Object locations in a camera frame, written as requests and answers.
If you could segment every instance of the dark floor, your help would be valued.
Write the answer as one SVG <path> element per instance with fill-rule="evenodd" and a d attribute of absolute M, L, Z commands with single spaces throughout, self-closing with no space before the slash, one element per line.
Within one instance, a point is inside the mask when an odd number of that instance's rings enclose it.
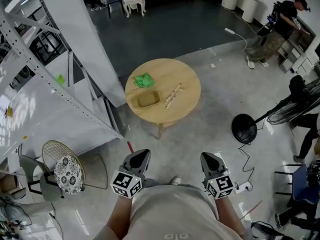
<path fill-rule="evenodd" d="M 165 4 L 149 9 L 144 17 L 133 13 L 130 18 L 116 3 L 111 19 L 107 9 L 90 11 L 90 16 L 123 84 L 135 68 L 147 61 L 175 58 L 241 39 L 225 28 L 245 39 L 255 35 L 246 23 L 214 0 Z"/>

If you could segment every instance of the fan base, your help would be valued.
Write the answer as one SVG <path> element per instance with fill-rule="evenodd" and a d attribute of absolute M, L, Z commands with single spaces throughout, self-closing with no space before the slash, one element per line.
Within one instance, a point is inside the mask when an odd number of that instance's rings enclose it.
<path fill-rule="evenodd" d="M 231 129 L 235 139 L 243 144 L 249 144 L 257 137 L 257 124 L 248 114 L 238 114 L 232 121 Z"/>

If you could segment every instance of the power strip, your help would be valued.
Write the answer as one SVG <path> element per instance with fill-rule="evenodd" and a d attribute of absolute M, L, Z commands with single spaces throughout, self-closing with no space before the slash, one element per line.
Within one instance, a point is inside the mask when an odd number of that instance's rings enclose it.
<path fill-rule="evenodd" d="M 250 182 L 249 182 L 249 181 L 246 181 L 245 183 L 239 185 L 239 188 L 238 188 L 238 189 L 235 188 L 235 189 L 234 189 L 234 193 L 235 193 L 235 194 L 239 194 L 239 193 L 241 193 L 241 192 L 243 192 L 243 191 L 245 191 L 245 190 L 250 189 L 250 187 L 251 187 Z"/>

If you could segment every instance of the camouflage pants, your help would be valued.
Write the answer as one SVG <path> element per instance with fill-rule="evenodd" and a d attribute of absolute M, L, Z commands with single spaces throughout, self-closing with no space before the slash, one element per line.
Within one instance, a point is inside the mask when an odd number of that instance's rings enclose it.
<path fill-rule="evenodd" d="M 252 62 L 265 62 L 276 53 L 286 40 L 276 31 L 268 34 L 265 43 L 256 48 L 253 54 L 249 55 L 249 60 Z"/>

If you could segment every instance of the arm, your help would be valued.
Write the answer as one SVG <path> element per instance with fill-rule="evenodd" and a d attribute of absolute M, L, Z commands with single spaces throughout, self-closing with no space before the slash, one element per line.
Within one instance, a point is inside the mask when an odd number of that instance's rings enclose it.
<path fill-rule="evenodd" d="M 296 30 L 299 30 L 298 26 L 294 24 L 294 22 L 290 20 L 288 17 L 284 16 L 282 13 L 280 13 L 280 18 L 283 19 L 286 23 L 288 23 L 291 27 L 295 28 Z"/>
<path fill-rule="evenodd" d="M 119 196 L 113 208 L 112 214 L 106 223 L 106 225 L 112 229 L 112 231 L 120 240 L 123 239 L 128 233 L 131 207 L 131 199 Z"/>
<path fill-rule="evenodd" d="M 242 239 L 245 239 L 245 227 L 237 216 L 229 198 L 223 197 L 215 200 L 215 204 L 219 214 L 219 221 L 235 231 Z"/>

